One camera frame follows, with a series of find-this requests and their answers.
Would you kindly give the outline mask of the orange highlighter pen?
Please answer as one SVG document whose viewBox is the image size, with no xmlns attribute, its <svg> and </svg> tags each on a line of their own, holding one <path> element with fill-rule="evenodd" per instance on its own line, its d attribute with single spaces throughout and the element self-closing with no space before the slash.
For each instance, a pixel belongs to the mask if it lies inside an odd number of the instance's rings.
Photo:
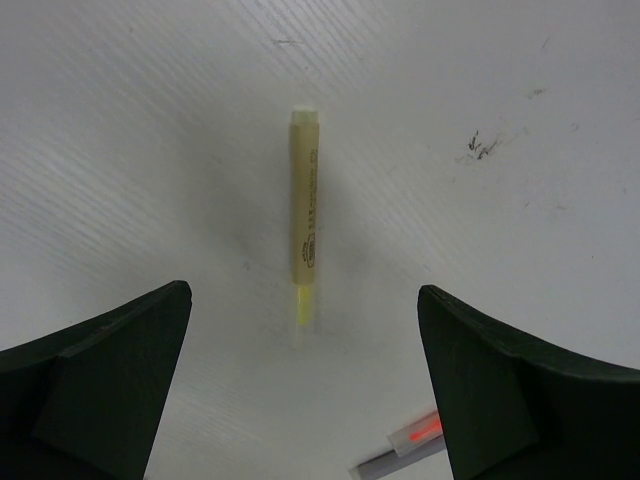
<svg viewBox="0 0 640 480">
<path fill-rule="evenodd" d="M 442 435 L 440 415 L 434 410 L 393 432 L 388 439 L 395 453 L 402 457 Z"/>
</svg>

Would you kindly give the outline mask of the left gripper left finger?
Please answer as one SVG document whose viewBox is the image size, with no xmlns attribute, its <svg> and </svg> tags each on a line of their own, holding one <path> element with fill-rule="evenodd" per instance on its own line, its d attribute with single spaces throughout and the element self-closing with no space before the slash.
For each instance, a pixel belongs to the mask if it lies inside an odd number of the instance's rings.
<svg viewBox="0 0 640 480">
<path fill-rule="evenodd" d="M 2 351 L 2 478 L 143 478 L 191 307 L 173 281 Z"/>
</svg>

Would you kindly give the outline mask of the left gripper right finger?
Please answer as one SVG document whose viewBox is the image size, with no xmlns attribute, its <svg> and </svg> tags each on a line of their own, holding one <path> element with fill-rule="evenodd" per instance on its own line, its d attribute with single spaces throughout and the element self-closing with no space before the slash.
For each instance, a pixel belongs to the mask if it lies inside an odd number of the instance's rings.
<svg viewBox="0 0 640 480">
<path fill-rule="evenodd" d="M 636 479 L 639 372 L 423 286 L 417 314 L 456 479 Z"/>
</svg>

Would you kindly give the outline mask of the yellow highlighter pen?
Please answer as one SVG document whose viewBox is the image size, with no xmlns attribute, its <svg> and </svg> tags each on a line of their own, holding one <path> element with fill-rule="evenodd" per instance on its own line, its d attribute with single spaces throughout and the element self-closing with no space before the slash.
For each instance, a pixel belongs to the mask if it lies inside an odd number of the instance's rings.
<svg viewBox="0 0 640 480">
<path fill-rule="evenodd" d="M 300 348 L 314 315 L 320 125 L 318 113 L 295 110 L 291 160 L 291 275 L 295 289 L 294 346 Z"/>
</svg>

